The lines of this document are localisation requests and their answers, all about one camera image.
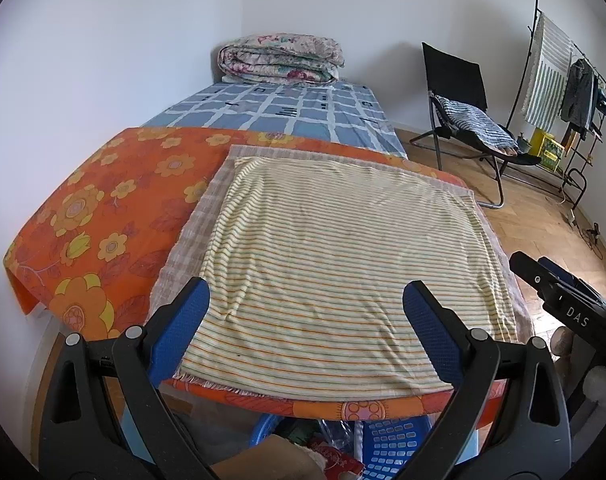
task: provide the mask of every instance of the striped towel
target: striped towel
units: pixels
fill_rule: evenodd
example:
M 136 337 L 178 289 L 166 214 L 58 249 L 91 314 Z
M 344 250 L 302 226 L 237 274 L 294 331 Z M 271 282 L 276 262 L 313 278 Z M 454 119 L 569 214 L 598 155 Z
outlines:
M 448 389 L 403 314 L 411 280 L 468 326 L 516 340 L 473 196 L 410 173 L 237 158 L 200 275 L 210 307 L 179 373 L 258 394 L 344 401 Z
M 491 120 L 480 108 L 436 96 L 451 122 L 461 130 L 474 132 L 483 144 L 494 148 L 513 148 L 516 140 Z
M 565 94 L 572 40 L 541 12 L 534 42 L 536 49 L 522 113 L 528 123 L 550 132 Z

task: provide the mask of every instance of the chair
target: chair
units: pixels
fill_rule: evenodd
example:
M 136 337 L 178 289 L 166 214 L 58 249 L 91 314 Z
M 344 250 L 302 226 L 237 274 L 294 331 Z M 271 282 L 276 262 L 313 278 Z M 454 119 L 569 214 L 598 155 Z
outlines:
M 443 109 L 442 105 L 436 99 L 436 96 L 442 96 L 453 101 L 467 103 L 480 108 L 483 112 L 487 110 L 487 100 L 485 97 L 485 88 L 483 78 L 481 76 L 481 68 L 476 63 L 471 63 L 464 59 L 455 56 L 450 56 L 439 50 L 436 50 L 427 43 L 422 44 L 423 56 L 425 58 L 425 71 L 427 74 L 428 96 L 430 100 L 430 121 L 432 129 L 418 137 L 414 137 L 410 144 L 419 148 L 425 148 L 436 152 L 436 160 L 438 168 L 443 169 L 440 154 L 452 155 L 457 158 L 478 158 L 487 160 L 496 172 L 495 180 L 499 187 L 500 202 L 478 202 L 478 205 L 490 209 L 500 209 L 505 204 L 505 195 L 502 188 L 502 174 L 508 163 L 517 164 L 519 166 L 535 166 L 540 163 L 541 159 L 537 156 L 529 154 L 519 154 L 517 156 L 506 155 L 491 149 L 486 144 L 483 144 L 478 136 L 470 130 L 461 130 L 454 126 L 451 119 Z M 434 108 L 436 108 L 436 116 L 440 126 L 436 126 L 434 120 Z M 514 137 L 512 133 L 500 126 L 503 130 Z M 434 148 L 422 146 L 417 142 L 425 137 L 434 137 Z M 467 146 L 477 150 L 477 155 L 464 156 L 458 153 L 451 153 L 442 150 L 438 143 L 438 138 L 451 139 L 452 137 Z M 502 164 L 498 165 L 496 159 L 502 160 Z

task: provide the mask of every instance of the checkered bed sheet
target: checkered bed sheet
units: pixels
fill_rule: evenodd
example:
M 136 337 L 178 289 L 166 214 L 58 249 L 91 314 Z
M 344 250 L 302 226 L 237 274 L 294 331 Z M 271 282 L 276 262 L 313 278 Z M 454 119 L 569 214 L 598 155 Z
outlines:
M 366 86 L 217 83 L 158 114 L 145 126 L 211 126 L 290 134 L 407 158 Z

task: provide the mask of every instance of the clothes rack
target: clothes rack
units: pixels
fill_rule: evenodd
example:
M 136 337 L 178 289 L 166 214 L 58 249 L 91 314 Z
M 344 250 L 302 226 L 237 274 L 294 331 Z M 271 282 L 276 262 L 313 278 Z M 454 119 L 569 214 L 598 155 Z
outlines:
M 528 29 L 530 31 L 528 56 L 525 61 L 525 66 L 523 67 L 523 74 L 520 78 L 520 84 L 518 85 L 518 91 L 516 92 L 516 98 L 514 99 L 514 105 L 512 106 L 512 111 L 510 112 L 510 117 L 507 120 L 507 123 L 505 125 L 507 128 L 510 127 L 510 123 L 512 122 L 514 113 L 516 111 L 516 106 L 518 105 L 518 100 L 520 99 L 520 95 L 523 90 L 523 84 L 525 83 L 525 78 L 526 78 L 526 75 L 528 72 L 529 61 L 532 56 L 532 46 L 534 45 L 534 32 L 536 30 L 536 23 L 538 21 L 538 17 L 540 15 L 540 13 L 541 13 L 541 9 L 538 7 L 538 0 L 536 0 L 536 3 L 534 5 L 534 20 L 532 22 L 532 26 L 531 27 L 528 26 Z M 583 52 L 583 50 L 574 41 L 572 41 L 572 45 L 580 53 L 580 55 L 585 60 L 585 62 L 588 63 L 592 67 L 592 70 L 594 71 L 594 74 L 598 78 L 598 81 L 603 83 L 603 86 L 606 89 L 606 79 L 601 75 L 601 73 L 598 71 L 596 66 L 588 59 L 588 57 Z M 538 166 L 539 168 L 541 168 L 542 170 L 544 170 L 546 173 L 550 174 L 551 176 L 554 176 L 554 177 L 560 179 L 562 182 L 560 186 L 558 186 L 557 184 L 551 183 L 550 181 L 548 181 L 545 178 L 542 178 L 535 174 L 529 173 L 520 168 L 516 168 L 512 165 L 507 165 L 507 166 L 503 165 L 503 167 L 501 168 L 501 174 L 503 174 L 503 172 L 506 168 L 510 168 L 510 170 L 513 170 L 513 171 L 516 171 L 517 173 L 526 175 L 530 179 L 535 179 L 535 180 L 538 180 L 539 182 L 543 182 L 547 187 L 539 186 L 539 185 L 533 183 L 531 180 L 523 180 L 515 175 L 510 175 L 510 174 L 504 175 L 506 177 L 512 178 L 513 180 L 518 180 L 519 182 L 528 184 L 529 186 L 533 186 L 533 187 L 540 189 L 542 191 L 545 191 L 545 192 L 550 192 L 549 188 L 551 187 L 552 189 L 555 189 L 557 193 L 562 194 L 564 199 L 567 198 L 568 202 L 570 202 L 572 204 L 573 210 L 576 209 L 579 205 L 580 199 L 582 199 L 583 195 L 585 195 L 585 192 L 587 191 L 588 182 L 587 182 L 587 178 L 585 177 L 585 174 L 584 174 L 585 169 L 588 166 L 593 166 L 592 154 L 596 147 L 596 143 L 603 142 L 603 139 L 602 139 L 602 136 L 600 133 L 600 129 L 602 128 L 603 122 L 605 121 L 605 114 L 601 111 L 598 111 L 598 113 L 600 114 L 600 120 L 599 120 L 598 127 L 590 128 L 590 131 L 594 135 L 594 140 L 592 142 L 592 145 L 591 145 L 590 150 L 587 155 L 583 155 L 579 151 L 580 144 L 583 141 L 582 137 L 579 136 L 579 140 L 576 143 L 576 145 L 570 146 L 570 148 L 569 148 L 569 151 L 572 152 L 572 155 L 565 168 L 561 168 L 560 171 L 558 171 L 558 170 L 551 171 L 551 170 L 548 170 L 547 168 L 544 168 L 543 166 L 540 166 L 540 165 Z M 577 166 L 577 167 L 572 166 L 572 163 L 574 162 L 576 156 L 578 156 L 582 160 L 582 166 L 580 166 L 580 162 L 579 162 L 579 166 Z M 567 193 L 565 192 L 566 186 L 570 186 L 570 187 L 573 187 L 573 188 L 576 188 L 579 190 L 579 195 L 577 196 L 577 198 L 575 200 L 571 199 L 571 197 L 569 195 L 567 195 Z

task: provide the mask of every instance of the metal bolt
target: metal bolt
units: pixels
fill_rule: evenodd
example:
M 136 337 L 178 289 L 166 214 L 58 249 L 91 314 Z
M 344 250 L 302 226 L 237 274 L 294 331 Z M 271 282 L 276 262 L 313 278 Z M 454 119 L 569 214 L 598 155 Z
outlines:
M 545 340 L 537 335 L 532 338 L 532 345 L 534 345 L 539 350 L 542 350 L 543 348 L 547 347 L 547 343 L 545 343 Z
M 74 346 L 80 340 L 81 340 L 80 334 L 77 334 L 76 332 L 74 332 L 73 334 L 70 334 L 69 336 L 67 336 L 65 338 L 65 344 L 67 346 Z
M 138 325 L 134 325 L 125 330 L 125 337 L 128 339 L 136 339 L 143 333 L 143 329 Z
M 485 341 L 489 337 L 487 332 L 482 328 L 473 328 L 469 331 L 469 333 L 472 338 L 476 339 L 477 341 Z

